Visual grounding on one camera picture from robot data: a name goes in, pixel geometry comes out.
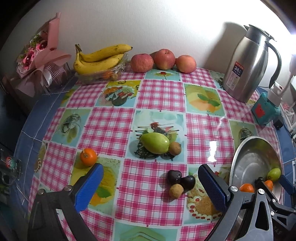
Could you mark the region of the green apple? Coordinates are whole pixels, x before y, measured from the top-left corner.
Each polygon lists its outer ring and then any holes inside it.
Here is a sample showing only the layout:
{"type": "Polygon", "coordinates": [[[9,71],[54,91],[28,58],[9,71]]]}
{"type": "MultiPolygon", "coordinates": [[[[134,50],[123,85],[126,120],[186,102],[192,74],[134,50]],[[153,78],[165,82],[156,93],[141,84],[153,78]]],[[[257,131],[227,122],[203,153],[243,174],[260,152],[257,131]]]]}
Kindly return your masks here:
{"type": "Polygon", "coordinates": [[[145,133],[140,137],[143,146],[151,153],[161,155],[169,150],[170,141],[162,133],[145,133]]]}
{"type": "Polygon", "coordinates": [[[271,180],[273,183],[276,182],[281,176],[280,168],[273,168],[267,174],[267,180],[271,180]]]}

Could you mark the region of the large orange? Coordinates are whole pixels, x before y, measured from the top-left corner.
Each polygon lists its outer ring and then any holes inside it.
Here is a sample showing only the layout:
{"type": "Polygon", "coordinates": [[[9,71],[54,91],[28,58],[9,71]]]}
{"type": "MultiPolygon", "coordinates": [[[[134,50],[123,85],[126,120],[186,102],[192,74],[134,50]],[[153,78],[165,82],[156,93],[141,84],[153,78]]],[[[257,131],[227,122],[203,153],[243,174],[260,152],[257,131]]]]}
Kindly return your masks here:
{"type": "Polygon", "coordinates": [[[273,191],[273,182],[271,180],[266,180],[264,184],[271,192],[273,191]]]}

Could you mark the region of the medium orange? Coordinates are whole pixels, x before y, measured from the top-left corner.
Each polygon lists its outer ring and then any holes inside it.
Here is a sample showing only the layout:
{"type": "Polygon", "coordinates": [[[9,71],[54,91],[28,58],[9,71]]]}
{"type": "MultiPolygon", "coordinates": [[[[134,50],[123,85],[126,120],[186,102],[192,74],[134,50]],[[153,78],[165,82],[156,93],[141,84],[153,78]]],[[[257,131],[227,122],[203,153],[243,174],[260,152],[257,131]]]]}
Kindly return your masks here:
{"type": "Polygon", "coordinates": [[[248,193],[254,193],[254,187],[250,183],[245,183],[240,186],[239,190],[241,192],[248,192],[248,193]]]}

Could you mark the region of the dark plum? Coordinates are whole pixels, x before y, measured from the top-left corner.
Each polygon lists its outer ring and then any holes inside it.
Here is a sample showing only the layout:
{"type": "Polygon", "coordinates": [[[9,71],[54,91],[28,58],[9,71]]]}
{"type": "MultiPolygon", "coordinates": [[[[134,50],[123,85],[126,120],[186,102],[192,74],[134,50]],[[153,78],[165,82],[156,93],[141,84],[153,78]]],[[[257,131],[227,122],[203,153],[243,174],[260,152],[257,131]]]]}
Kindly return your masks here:
{"type": "Polygon", "coordinates": [[[196,179],[193,175],[188,175],[186,177],[181,178],[180,185],[184,189],[184,193],[192,190],[195,187],[196,179]]]}
{"type": "Polygon", "coordinates": [[[179,184],[182,178],[182,173],[178,170],[170,170],[166,175],[166,181],[170,186],[179,184]]]}

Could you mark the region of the small orange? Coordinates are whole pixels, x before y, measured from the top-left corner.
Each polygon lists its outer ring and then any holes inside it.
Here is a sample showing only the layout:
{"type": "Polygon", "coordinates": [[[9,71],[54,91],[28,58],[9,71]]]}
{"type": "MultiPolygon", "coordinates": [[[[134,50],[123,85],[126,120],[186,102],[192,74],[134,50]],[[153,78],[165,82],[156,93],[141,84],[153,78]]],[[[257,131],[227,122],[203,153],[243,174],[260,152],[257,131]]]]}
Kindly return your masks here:
{"type": "Polygon", "coordinates": [[[81,151],[80,159],[83,165],[90,167],[96,163],[97,154],[93,149],[86,148],[81,151]]]}

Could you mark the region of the brown kiwi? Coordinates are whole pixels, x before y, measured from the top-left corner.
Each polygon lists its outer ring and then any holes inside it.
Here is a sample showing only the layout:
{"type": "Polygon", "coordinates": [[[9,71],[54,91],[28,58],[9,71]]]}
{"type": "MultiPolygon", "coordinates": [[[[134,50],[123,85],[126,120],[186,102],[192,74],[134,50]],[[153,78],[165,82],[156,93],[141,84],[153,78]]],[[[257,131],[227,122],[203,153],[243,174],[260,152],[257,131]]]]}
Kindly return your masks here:
{"type": "Polygon", "coordinates": [[[172,199],[178,199],[183,194],[184,188],[180,184],[174,184],[169,189],[169,196],[172,199]]]}
{"type": "Polygon", "coordinates": [[[177,156],[181,153],[182,151],[182,147],[181,147],[181,144],[178,143],[178,142],[172,142],[170,143],[170,146],[169,146],[169,153],[172,155],[172,156],[177,156]]]}

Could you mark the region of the large steel basin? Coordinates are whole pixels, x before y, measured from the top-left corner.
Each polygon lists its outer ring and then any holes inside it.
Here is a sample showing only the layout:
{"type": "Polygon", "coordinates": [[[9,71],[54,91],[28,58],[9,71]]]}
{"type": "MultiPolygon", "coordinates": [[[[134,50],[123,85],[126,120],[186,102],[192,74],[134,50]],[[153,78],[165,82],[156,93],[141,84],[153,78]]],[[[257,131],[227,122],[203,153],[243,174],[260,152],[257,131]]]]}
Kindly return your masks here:
{"type": "Polygon", "coordinates": [[[280,159],[272,145],[259,136],[248,137],[237,148],[230,169],[229,185],[240,188],[250,184],[257,191],[263,188],[271,170],[283,174],[280,159]]]}

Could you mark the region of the black power adapter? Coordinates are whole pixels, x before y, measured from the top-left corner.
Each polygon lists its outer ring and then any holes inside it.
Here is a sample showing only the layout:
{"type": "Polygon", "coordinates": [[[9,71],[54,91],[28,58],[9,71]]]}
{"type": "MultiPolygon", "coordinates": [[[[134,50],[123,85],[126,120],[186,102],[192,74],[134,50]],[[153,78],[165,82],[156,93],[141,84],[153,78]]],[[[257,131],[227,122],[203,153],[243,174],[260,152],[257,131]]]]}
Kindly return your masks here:
{"type": "Polygon", "coordinates": [[[283,120],[281,118],[276,118],[273,120],[273,125],[276,130],[280,130],[283,127],[283,120]]]}

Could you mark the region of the bottle with 28 label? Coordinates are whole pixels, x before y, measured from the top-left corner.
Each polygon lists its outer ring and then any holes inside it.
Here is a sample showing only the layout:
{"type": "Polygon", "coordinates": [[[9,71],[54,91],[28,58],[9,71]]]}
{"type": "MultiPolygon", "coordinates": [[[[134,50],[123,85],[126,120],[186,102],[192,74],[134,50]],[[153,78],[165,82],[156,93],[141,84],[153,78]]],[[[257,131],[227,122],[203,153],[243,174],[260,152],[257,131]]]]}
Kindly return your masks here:
{"type": "Polygon", "coordinates": [[[20,180],[22,167],[21,161],[9,155],[1,149],[1,180],[4,185],[11,186],[16,180],[20,180]]]}

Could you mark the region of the teal toy box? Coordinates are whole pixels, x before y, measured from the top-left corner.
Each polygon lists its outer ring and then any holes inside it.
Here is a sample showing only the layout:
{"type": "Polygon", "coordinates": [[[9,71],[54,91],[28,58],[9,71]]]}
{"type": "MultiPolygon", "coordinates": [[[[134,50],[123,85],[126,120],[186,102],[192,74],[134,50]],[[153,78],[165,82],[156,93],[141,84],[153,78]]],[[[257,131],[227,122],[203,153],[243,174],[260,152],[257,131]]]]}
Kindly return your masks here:
{"type": "Polygon", "coordinates": [[[260,94],[251,111],[260,126],[267,125],[280,116],[280,108],[268,100],[266,92],[260,94]]]}

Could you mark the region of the blue denim table cover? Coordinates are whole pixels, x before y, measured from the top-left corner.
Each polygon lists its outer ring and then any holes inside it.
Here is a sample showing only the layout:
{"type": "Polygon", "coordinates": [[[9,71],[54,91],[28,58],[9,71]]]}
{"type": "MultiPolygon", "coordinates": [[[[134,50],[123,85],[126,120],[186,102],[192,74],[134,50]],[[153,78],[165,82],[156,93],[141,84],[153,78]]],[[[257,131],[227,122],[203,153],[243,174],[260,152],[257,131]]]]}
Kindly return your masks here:
{"type": "Polygon", "coordinates": [[[50,94],[42,94],[30,112],[20,133],[14,156],[21,161],[22,173],[20,179],[11,188],[11,198],[16,199],[15,204],[23,212],[28,211],[34,165],[43,137],[62,102],[62,98],[77,80],[77,77],[72,77],[66,86],[60,90],[50,94]]]}

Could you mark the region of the checkered fruit tablecloth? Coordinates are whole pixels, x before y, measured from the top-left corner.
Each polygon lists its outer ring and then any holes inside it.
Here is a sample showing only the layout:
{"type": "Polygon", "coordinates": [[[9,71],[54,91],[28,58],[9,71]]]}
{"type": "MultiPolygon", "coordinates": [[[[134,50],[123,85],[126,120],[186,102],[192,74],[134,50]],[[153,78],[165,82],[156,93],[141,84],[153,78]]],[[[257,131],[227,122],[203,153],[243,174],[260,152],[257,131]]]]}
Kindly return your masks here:
{"type": "Polygon", "coordinates": [[[43,137],[29,202],[41,188],[58,191],[85,175],[80,153],[90,148],[104,177],[81,216],[99,240],[204,240],[221,213],[199,181],[171,199],[166,173],[196,176],[208,164],[228,180],[235,151],[251,136],[280,153],[273,125],[260,126],[252,115],[259,93],[239,102],[222,89],[222,78],[202,68],[191,74],[126,70],[117,81],[75,85],[43,137]],[[149,152],[140,137],[153,132],[180,143],[181,153],[149,152]]]}

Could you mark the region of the stainless steel thermos jug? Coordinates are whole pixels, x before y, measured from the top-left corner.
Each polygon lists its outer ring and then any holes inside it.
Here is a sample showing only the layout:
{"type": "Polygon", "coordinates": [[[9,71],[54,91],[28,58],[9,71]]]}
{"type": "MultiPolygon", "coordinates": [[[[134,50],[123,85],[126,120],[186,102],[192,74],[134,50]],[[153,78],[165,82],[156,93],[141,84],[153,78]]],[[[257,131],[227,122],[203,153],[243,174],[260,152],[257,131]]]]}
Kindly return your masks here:
{"type": "Polygon", "coordinates": [[[244,103],[248,102],[264,76],[269,49],[276,54],[277,66],[268,87],[275,83],[282,66],[279,52],[269,42],[273,36],[253,25],[245,28],[247,32],[236,46],[222,81],[226,92],[244,103]]]}

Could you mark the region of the clear plastic fruit tray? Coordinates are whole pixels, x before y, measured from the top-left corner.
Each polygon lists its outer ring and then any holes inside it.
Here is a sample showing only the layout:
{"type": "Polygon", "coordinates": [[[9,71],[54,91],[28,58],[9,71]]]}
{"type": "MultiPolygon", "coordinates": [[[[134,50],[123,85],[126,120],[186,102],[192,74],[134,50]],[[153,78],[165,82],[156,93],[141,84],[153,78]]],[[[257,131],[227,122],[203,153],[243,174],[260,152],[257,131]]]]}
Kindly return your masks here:
{"type": "Polygon", "coordinates": [[[126,68],[128,54],[117,54],[101,61],[85,62],[81,54],[76,53],[73,64],[75,76],[83,85],[97,84],[102,81],[116,81],[126,68]]]}

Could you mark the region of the yellow banana bunch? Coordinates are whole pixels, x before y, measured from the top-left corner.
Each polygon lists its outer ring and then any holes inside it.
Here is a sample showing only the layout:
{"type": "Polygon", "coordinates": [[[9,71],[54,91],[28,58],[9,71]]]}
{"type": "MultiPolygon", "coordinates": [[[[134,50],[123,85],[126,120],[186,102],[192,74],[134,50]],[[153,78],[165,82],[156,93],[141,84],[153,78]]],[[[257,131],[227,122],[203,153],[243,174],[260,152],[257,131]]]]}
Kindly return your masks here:
{"type": "Polygon", "coordinates": [[[79,44],[75,44],[76,59],[73,64],[79,75],[88,75],[112,69],[118,65],[125,53],[132,50],[132,46],[118,44],[85,54],[79,44]]]}

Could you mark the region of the red apple right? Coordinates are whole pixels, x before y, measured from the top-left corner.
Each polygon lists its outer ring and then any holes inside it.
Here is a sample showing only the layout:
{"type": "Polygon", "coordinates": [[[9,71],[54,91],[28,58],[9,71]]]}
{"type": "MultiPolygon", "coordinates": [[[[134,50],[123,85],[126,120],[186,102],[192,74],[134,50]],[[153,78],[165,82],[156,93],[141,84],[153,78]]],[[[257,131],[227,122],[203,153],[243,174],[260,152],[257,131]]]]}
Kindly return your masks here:
{"type": "Polygon", "coordinates": [[[190,55],[181,55],[179,56],[175,64],[177,69],[182,73],[192,73],[196,70],[197,63],[195,59],[190,55]]]}

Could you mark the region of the red apple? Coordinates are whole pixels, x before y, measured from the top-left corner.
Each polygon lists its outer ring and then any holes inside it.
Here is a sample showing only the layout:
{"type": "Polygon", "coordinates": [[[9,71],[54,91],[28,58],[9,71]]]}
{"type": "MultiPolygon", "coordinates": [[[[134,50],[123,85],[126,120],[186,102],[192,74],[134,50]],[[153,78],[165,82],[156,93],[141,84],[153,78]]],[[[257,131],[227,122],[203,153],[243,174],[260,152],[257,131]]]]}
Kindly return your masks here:
{"type": "Polygon", "coordinates": [[[175,55],[169,49],[160,49],[154,55],[154,63],[161,70],[169,70],[175,65],[175,55]]]}
{"type": "Polygon", "coordinates": [[[152,69],[154,60],[149,54],[136,54],[130,61],[133,72],[146,73],[152,69]]]}
{"type": "Polygon", "coordinates": [[[197,63],[195,59],[190,55],[181,55],[179,56],[175,64],[177,69],[182,73],[192,73],[196,70],[197,63]]]}

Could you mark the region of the pink flower bouquet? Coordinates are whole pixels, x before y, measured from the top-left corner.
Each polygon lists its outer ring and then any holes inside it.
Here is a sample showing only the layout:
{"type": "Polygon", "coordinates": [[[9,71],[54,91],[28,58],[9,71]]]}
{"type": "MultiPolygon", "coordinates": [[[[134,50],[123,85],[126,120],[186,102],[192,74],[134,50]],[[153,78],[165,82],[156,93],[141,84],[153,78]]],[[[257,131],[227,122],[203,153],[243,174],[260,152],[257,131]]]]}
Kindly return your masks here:
{"type": "Polygon", "coordinates": [[[49,93],[66,82],[71,55],[58,49],[61,13],[39,28],[17,58],[16,72],[21,81],[16,89],[34,97],[49,93]]]}

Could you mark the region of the red apple left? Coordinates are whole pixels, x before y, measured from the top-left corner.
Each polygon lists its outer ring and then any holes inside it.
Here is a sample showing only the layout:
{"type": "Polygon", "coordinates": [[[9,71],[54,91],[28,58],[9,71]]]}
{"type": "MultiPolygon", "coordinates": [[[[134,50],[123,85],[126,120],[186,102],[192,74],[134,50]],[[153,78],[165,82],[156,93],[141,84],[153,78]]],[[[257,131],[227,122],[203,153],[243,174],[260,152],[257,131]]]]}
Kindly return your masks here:
{"type": "Polygon", "coordinates": [[[146,73],[152,69],[154,60],[149,54],[136,54],[130,61],[133,72],[146,73]]]}

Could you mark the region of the red apple middle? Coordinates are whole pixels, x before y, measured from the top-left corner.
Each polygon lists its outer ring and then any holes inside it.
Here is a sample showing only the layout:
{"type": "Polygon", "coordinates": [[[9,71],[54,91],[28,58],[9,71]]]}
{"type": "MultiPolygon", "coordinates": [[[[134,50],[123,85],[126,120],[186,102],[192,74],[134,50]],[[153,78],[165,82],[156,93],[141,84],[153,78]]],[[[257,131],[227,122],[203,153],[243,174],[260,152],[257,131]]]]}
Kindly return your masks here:
{"type": "Polygon", "coordinates": [[[154,55],[154,63],[161,70],[169,70],[175,65],[175,55],[169,49],[160,49],[154,55]]]}

